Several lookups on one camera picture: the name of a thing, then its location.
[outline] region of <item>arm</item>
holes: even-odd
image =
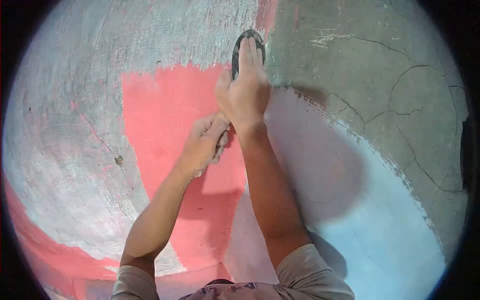
[[[231,82],[224,71],[217,82],[220,110],[231,120],[238,134],[253,211],[265,238],[274,267],[300,246],[310,243],[301,223],[295,199],[268,140],[264,112],[270,85],[262,52],[253,38],[240,44],[239,77]]]
[[[221,113],[195,122],[177,163],[134,222],[120,266],[135,266],[154,278],[154,260],[170,238],[183,194],[208,164],[218,162],[228,141],[228,124]]]

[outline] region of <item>hand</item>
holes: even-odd
[[[257,49],[253,37],[245,37],[240,43],[238,78],[232,82],[231,71],[223,70],[215,89],[220,111],[232,122],[239,136],[263,123],[270,91],[262,51]]]
[[[217,163],[228,142],[230,121],[224,114],[217,113],[193,123],[178,160],[187,176],[197,178],[203,175],[209,164]]]

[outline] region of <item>forearm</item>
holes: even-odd
[[[268,140],[266,126],[240,130],[253,211],[274,266],[310,242],[297,204]]]
[[[179,161],[158,188],[150,204],[134,222],[120,265],[148,269],[148,273],[153,276],[153,261],[170,238],[183,194],[190,181],[191,175],[183,171]]]

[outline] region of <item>pink paint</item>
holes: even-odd
[[[258,0],[255,28],[265,29],[265,40],[268,38],[268,33],[275,29],[275,11],[277,5],[278,0]]]
[[[189,64],[154,74],[122,74],[125,132],[134,147],[142,182],[152,199],[183,148],[194,120],[218,111],[216,79],[222,66],[201,71]],[[236,136],[220,162],[187,189],[170,239],[187,270],[223,260],[235,207],[245,185]]]
[[[97,260],[79,247],[57,244],[30,221],[23,204],[7,180],[5,180],[5,193],[15,232],[40,281],[70,293],[71,290],[66,283],[68,280],[65,281],[63,276],[66,278],[115,279],[115,273],[104,267],[118,266],[119,262],[109,258]]]

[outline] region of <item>shirt sleeve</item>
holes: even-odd
[[[313,299],[353,300],[350,287],[327,266],[313,244],[299,247],[276,268],[280,285]]]
[[[144,270],[123,265],[117,272],[110,300],[159,300],[155,281]]]

